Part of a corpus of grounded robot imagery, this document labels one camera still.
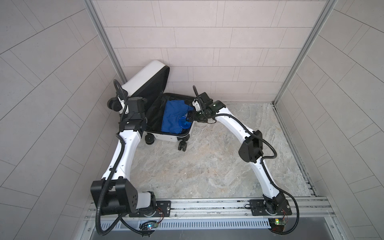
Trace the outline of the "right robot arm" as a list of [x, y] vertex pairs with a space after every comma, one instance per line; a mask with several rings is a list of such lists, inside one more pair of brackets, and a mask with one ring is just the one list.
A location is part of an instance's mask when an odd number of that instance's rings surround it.
[[236, 136], [241, 142], [239, 156], [244, 162], [250, 163], [262, 187], [265, 211], [270, 215], [282, 211], [286, 202], [284, 191], [276, 185], [264, 162], [265, 159], [275, 159], [277, 152], [263, 139], [262, 133], [248, 128], [221, 101], [203, 103], [195, 98], [192, 108], [195, 121], [207, 123], [209, 119], [217, 120]]

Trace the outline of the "blue t-shirt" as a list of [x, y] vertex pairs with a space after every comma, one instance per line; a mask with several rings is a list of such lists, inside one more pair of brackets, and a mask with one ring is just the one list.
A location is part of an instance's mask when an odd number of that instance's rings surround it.
[[183, 128], [180, 126], [179, 120], [193, 109], [193, 107], [185, 104], [184, 100], [167, 101], [161, 131], [170, 134], [181, 134]]

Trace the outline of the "white black suitcase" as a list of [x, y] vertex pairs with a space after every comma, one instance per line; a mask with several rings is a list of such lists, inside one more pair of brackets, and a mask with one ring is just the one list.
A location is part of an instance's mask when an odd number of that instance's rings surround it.
[[145, 117], [147, 119], [145, 142], [148, 145], [154, 143], [155, 140], [177, 142], [180, 151], [186, 151], [187, 141], [190, 138], [190, 131], [193, 128], [192, 111], [185, 116], [192, 126], [184, 129], [181, 134], [170, 134], [161, 131], [162, 120], [167, 101], [184, 100], [185, 104], [190, 105], [193, 97], [165, 93], [170, 67], [155, 60], [150, 62], [146, 67], [140, 70], [127, 83], [121, 85], [114, 80], [116, 96], [109, 99], [107, 106], [109, 109], [120, 114], [120, 121], [123, 119], [122, 112], [123, 103], [133, 97], [141, 97], [144, 100]]

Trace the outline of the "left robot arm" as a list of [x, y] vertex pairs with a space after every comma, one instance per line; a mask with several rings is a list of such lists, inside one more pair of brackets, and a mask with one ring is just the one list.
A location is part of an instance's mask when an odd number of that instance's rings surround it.
[[133, 158], [146, 128], [144, 100], [127, 99], [119, 123], [119, 143], [109, 165], [99, 181], [91, 185], [91, 194], [99, 216], [143, 214], [156, 212], [156, 197], [152, 192], [139, 193], [130, 182]]

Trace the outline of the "clear container blue lid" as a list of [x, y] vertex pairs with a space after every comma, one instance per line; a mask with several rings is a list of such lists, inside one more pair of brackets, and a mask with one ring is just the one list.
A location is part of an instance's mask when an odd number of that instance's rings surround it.
[[179, 119], [179, 126], [184, 129], [189, 129], [192, 126], [192, 122], [190, 122], [185, 116]]

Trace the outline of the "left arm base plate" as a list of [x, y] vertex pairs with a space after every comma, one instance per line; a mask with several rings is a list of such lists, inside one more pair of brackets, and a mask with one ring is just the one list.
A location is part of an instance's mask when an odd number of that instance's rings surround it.
[[171, 201], [156, 201], [155, 205], [148, 208], [139, 209], [134, 213], [130, 213], [130, 218], [160, 218], [169, 217], [171, 210]]

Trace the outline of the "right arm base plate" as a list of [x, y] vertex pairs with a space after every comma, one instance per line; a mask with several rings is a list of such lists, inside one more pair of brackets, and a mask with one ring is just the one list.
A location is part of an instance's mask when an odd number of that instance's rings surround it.
[[249, 205], [253, 216], [282, 216], [292, 215], [292, 209], [287, 200], [276, 203], [274, 200], [250, 200]]

